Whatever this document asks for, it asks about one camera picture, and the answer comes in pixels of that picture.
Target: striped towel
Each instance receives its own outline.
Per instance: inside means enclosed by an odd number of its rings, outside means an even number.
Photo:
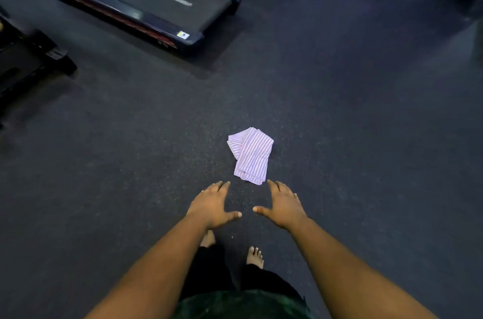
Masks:
[[[250,127],[228,136],[228,146],[237,160],[235,176],[260,185],[267,178],[267,166],[273,139]]]

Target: person's left hand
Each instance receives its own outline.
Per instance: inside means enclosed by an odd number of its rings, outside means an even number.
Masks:
[[[228,193],[230,182],[223,184],[222,181],[211,184],[191,202],[186,213],[188,215],[198,215],[206,219],[206,229],[211,230],[228,221],[241,217],[241,212],[225,212],[225,198]]]

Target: person's left arm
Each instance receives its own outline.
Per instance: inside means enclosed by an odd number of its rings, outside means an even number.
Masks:
[[[229,186],[218,182],[201,191],[186,216],[131,267],[86,319],[171,317],[207,230],[241,217],[240,212],[225,212]]]

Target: dark green patterned shirt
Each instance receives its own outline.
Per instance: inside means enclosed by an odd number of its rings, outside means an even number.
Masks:
[[[314,319],[309,308],[271,292],[218,291],[181,301],[173,319]]]

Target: black pants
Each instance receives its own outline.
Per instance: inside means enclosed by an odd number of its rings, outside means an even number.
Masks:
[[[297,290],[277,274],[254,264],[243,267],[242,290],[263,290],[278,293],[304,303]],[[200,247],[184,281],[180,301],[200,293],[235,290],[230,271],[225,264],[225,249],[220,244]]]

